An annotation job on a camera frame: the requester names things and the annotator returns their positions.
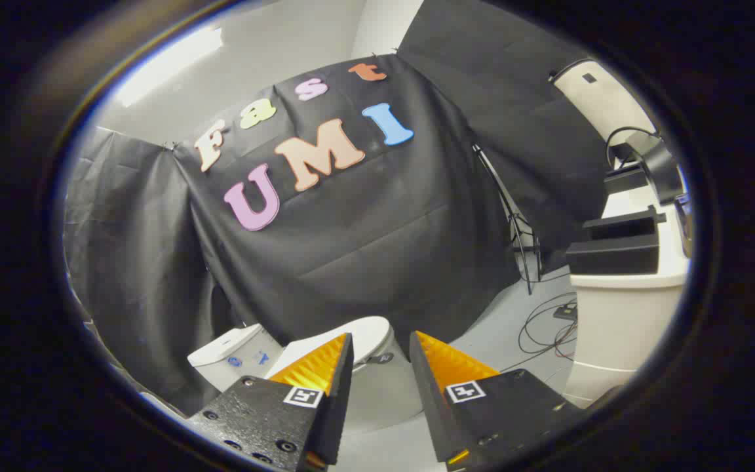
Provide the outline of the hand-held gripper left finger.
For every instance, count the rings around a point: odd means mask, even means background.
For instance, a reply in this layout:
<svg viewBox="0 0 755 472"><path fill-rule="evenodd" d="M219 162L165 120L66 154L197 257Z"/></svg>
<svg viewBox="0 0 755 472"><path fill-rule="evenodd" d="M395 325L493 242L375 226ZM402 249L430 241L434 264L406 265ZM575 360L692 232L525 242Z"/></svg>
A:
<svg viewBox="0 0 755 472"><path fill-rule="evenodd" d="M326 471L338 462L353 361L353 335L340 334L269 379L243 376L189 428L265 471Z"/></svg>

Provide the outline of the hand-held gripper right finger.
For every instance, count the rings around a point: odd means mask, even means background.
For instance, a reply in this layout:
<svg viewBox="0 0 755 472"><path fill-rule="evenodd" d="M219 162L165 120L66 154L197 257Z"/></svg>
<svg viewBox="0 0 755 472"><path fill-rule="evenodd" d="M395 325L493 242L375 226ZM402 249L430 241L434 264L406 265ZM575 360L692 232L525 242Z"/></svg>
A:
<svg viewBox="0 0 755 472"><path fill-rule="evenodd" d="M584 415L532 373L500 373L415 331L410 362L436 460L449 471L488 471L530 453Z"/></svg>

